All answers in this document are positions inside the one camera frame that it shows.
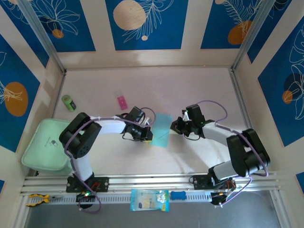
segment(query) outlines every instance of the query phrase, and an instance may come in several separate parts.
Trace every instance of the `yellow tool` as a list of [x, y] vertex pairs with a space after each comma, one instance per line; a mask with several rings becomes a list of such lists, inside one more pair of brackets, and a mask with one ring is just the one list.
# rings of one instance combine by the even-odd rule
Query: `yellow tool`
[[49, 203], [50, 200], [55, 200], [55, 199], [59, 199], [62, 198], [63, 196], [51, 196], [51, 195], [40, 195], [40, 194], [31, 194], [28, 196], [29, 198], [33, 198], [33, 197], [40, 197], [43, 200], [39, 201], [38, 203], [28, 203], [27, 206], [28, 207], [35, 207], [38, 206], [42, 203]]

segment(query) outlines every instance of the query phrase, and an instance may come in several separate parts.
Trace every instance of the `pink eraser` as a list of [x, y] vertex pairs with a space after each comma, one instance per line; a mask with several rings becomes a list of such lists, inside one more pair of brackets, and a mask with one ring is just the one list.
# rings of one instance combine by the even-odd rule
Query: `pink eraser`
[[119, 96], [117, 98], [117, 100], [118, 100], [118, 104], [119, 104], [121, 110], [125, 110], [125, 109], [128, 108], [128, 105], [127, 105], [127, 103], [125, 101], [124, 96]]

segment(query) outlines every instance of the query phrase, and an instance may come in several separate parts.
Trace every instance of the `green battery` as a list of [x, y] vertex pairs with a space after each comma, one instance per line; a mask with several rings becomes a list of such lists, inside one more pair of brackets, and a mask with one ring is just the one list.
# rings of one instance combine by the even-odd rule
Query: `green battery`
[[61, 100], [70, 112], [73, 112], [76, 110], [76, 105], [75, 105], [74, 101], [72, 100], [72, 98], [70, 97], [70, 95], [62, 96]]

